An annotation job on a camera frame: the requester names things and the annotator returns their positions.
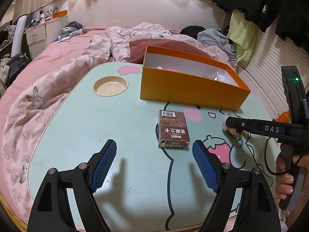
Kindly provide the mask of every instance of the bed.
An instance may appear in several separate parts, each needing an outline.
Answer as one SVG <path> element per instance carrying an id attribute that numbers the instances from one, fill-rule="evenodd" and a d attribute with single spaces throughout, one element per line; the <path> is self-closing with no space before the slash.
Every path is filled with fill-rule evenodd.
<path id="1" fill-rule="evenodd" d="M 110 61 L 141 60 L 130 53 L 130 43 L 138 42 L 135 50 L 146 48 L 145 40 L 177 41 L 196 49 L 200 55 L 228 63 L 228 56 L 215 46 L 203 46 L 195 39 L 168 31 L 160 24 L 142 23 L 134 28 L 89 28 L 70 42 L 50 44 L 17 77 L 0 100 L 1 140 L 0 186 L 4 206 L 11 207 L 23 230 L 33 200 L 25 182 L 27 163 L 45 126 L 74 86 L 91 68 Z"/>

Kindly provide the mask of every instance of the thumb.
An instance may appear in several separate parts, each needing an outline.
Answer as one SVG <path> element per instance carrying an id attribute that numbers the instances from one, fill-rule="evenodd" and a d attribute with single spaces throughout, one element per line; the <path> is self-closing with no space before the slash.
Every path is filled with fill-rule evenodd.
<path id="1" fill-rule="evenodd" d="M 294 155 L 293 163 L 296 163 L 299 157 L 300 157 L 299 155 Z M 307 170 L 309 170 L 309 155 L 304 155 L 297 165 L 299 167 L 305 167 Z"/>

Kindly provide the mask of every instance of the orange object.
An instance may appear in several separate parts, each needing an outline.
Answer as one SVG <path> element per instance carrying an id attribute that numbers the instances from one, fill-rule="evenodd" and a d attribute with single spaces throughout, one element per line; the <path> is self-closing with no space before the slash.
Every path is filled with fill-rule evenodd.
<path id="1" fill-rule="evenodd" d="M 289 123 L 289 111 L 281 113 L 281 115 L 276 119 L 276 122 Z"/>
<path id="2" fill-rule="evenodd" d="M 59 11 L 59 12 L 53 14 L 53 19 L 66 16 L 67 14 L 68 14 L 67 10 Z"/>
<path id="3" fill-rule="evenodd" d="M 216 72 L 224 74 L 226 82 L 232 84 L 211 79 Z M 146 49 L 141 99 L 237 111 L 249 93 L 247 85 L 227 64 L 162 47 Z"/>

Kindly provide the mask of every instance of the barcode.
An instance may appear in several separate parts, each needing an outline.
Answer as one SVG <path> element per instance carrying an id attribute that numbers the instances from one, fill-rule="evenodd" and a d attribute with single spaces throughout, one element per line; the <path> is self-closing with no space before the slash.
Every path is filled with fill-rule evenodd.
<path id="1" fill-rule="evenodd" d="M 166 111 L 162 111 L 162 116 L 176 117 L 175 113 L 173 113 L 173 112 L 166 112 Z"/>

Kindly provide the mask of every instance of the white nightstand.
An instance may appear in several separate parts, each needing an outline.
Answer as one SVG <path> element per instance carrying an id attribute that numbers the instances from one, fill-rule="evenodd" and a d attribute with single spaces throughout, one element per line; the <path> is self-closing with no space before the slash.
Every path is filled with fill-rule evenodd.
<path id="1" fill-rule="evenodd" d="M 68 16 L 58 17 L 26 31 L 31 58 L 34 59 L 53 43 L 60 31 L 68 24 Z"/>

